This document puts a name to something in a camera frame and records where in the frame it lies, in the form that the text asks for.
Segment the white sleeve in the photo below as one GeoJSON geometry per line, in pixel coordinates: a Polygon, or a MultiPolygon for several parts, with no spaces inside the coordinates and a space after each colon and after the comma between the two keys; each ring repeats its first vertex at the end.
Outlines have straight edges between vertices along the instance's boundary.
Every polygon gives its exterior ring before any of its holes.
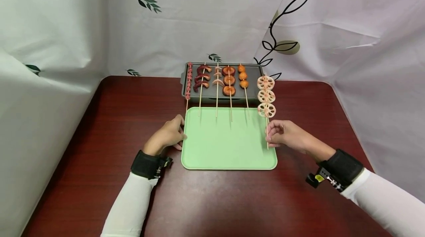
{"type": "Polygon", "coordinates": [[[130,173],[111,211],[107,215],[101,237],[140,237],[148,211],[151,191],[158,179],[130,173]]]}
{"type": "Polygon", "coordinates": [[[425,236],[425,204],[375,173],[363,169],[341,194],[393,236],[425,236]]]}

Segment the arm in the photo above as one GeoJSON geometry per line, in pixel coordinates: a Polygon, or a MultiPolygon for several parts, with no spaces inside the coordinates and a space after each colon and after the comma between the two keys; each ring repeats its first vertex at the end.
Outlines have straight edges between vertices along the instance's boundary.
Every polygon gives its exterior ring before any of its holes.
{"type": "MultiPolygon", "coordinates": [[[[271,147],[285,144],[311,156],[316,162],[327,161],[336,152],[291,121],[271,121],[268,132],[266,139],[271,147]]],[[[341,194],[392,235],[425,236],[425,204],[375,173],[363,169],[341,194]]]]}
{"type": "Polygon", "coordinates": [[[109,211],[101,237],[139,237],[149,206],[151,191],[158,179],[130,173],[109,211]]]}
{"type": "MultiPolygon", "coordinates": [[[[169,145],[181,150],[182,140],[186,138],[182,126],[184,119],[180,115],[166,122],[146,142],[143,153],[157,156],[169,145]]],[[[139,237],[148,211],[151,191],[157,182],[158,179],[148,179],[131,172],[109,211],[100,236],[139,237]]]]}
{"type": "Polygon", "coordinates": [[[425,204],[375,173],[363,169],[341,194],[393,236],[425,236],[425,204]]]}

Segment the hand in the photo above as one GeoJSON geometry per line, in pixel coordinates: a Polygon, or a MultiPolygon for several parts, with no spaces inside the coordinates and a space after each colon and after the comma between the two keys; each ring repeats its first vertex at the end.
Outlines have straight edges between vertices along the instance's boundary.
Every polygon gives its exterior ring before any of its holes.
{"type": "Polygon", "coordinates": [[[270,147],[279,147],[284,144],[312,156],[316,162],[326,161],[335,154],[332,147],[291,121],[273,120],[267,126],[267,131],[269,134],[266,136],[266,141],[269,142],[270,147]]]}
{"type": "Polygon", "coordinates": [[[159,155],[169,145],[181,150],[182,141],[186,139],[186,135],[183,133],[183,127],[184,119],[178,114],[174,119],[166,122],[164,126],[149,138],[143,148],[143,153],[151,156],[159,155]]]}

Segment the black wrist strap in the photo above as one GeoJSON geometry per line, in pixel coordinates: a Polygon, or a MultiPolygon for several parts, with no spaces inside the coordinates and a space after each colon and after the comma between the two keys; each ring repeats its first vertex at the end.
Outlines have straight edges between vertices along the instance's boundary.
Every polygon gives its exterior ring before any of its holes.
{"type": "Polygon", "coordinates": [[[131,172],[135,175],[156,179],[160,177],[160,171],[171,164],[172,158],[161,158],[160,156],[150,156],[139,150],[131,165],[131,172]]]}
{"type": "Polygon", "coordinates": [[[310,173],[305,181],[317,188],[327,179],[339,192],[344,191],[363,170],[363,164],[343,150],[336,153],[327,161],[318,163],[316,175],[310,173]]]}

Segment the left hand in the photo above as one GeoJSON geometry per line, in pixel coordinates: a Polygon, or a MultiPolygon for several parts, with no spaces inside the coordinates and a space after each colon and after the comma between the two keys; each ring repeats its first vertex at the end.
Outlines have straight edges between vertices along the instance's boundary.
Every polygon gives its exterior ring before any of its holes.
{"type": "Polygon", "coordinates": [[[168,121],[162,126],[156,133],[149,138],[143,148],[143,153],[156,156],[159,155],[162,150],[172,145],[178,150],[182,149],[182,141],[186,139],[186,135],[183,133],[184,119],[178,114],[174,119],[168,121]]]}

